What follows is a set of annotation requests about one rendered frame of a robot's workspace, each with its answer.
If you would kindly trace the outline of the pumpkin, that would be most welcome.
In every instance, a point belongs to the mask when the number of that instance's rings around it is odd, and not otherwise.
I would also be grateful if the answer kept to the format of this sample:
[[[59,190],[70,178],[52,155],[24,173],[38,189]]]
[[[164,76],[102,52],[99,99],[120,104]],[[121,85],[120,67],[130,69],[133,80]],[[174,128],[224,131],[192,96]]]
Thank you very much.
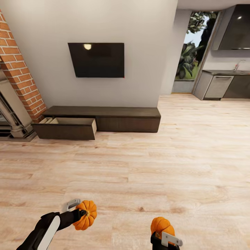
[[[152,232],[151,235],[156,232],[155,237],[159,239],[162,237],[162,232],[166,232],[172,236],[175,236],[175,231],[173,226],[170,224],[170,221],[163,217],[154,218],[150,228]]]
[[[73,223],[76,230],[84,231],[94,223],[94,219],[97,217],[97,206],[92,200],[84,200],[76,206],[76,209],[86,210],[86,214],[79,221]]]

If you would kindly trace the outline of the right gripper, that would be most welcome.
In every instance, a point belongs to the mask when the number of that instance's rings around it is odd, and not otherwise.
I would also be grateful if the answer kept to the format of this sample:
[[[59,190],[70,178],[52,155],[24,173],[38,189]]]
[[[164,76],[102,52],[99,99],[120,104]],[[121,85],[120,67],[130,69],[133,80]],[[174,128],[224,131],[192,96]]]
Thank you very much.
[[[180,250],[178,245],[168,243],[168,247],[161,244],[161,239],[155,237],[156,232],[151,235],[150,242],[152,243],[152,250]]]

